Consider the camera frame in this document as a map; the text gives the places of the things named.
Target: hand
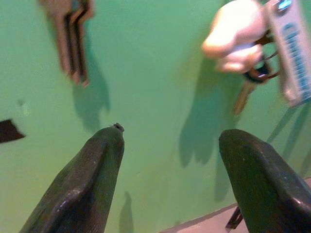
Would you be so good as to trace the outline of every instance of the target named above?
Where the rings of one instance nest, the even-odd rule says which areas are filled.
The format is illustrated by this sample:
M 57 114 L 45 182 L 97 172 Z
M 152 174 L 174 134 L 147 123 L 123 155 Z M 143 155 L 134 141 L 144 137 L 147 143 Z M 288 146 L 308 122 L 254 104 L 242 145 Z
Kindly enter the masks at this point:
M 234 0 L 217 12 L 202 50 L 218 59 L 219 71 L 245 73 L 262 58 L 262 47 L 254 42 L 266 31 L 263 7 L 256 0 Z

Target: green wall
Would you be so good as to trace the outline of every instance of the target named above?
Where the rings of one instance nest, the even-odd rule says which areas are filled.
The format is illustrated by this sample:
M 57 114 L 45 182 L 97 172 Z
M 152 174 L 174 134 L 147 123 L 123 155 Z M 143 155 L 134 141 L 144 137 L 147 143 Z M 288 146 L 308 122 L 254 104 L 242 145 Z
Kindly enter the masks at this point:
M 222 4 L 96 1 L 85 90 L 61 72 L 37 2 L 1 5 L 0 120 L 12 118 L 27 137 L 0 145 L 0 233 L 18 232 L 58 171 L 115 122 L 126 145 L 106 233 L 156 233 L 234 203 L 218 154 L 224 129 L 268 140 L 299 174 L 311 175 L 311 105 L 289 109 L 278 79 L 232 116 L 242 77 L 215 72 L 200 51 Z

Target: dark green object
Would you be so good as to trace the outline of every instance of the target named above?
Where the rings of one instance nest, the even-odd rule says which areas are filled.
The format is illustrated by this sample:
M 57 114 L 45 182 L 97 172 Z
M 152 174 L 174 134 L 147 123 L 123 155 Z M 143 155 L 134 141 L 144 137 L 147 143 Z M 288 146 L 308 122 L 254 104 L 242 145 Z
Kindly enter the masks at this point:
M 120 124 L 98 131 L 56 176 L 21 233 L 103 233 L 121 165 Z
M 311 189 L 271 145 L 227 130 L 219 146 L 250 233 L 311 232 Z

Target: floor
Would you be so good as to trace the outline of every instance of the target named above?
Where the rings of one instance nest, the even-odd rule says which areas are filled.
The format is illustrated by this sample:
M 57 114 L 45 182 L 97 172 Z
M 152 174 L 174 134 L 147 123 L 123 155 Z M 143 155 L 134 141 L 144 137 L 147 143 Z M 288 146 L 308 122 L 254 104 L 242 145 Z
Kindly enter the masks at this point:
M 305 180 L 311 187 L 311 177 Z M 225 226 L 232 216 L 236 204 L 228 206 L 207 216 L 186 222 L 160 233 L 248 233 L 244 220 L 234 230 L 227 231 Z

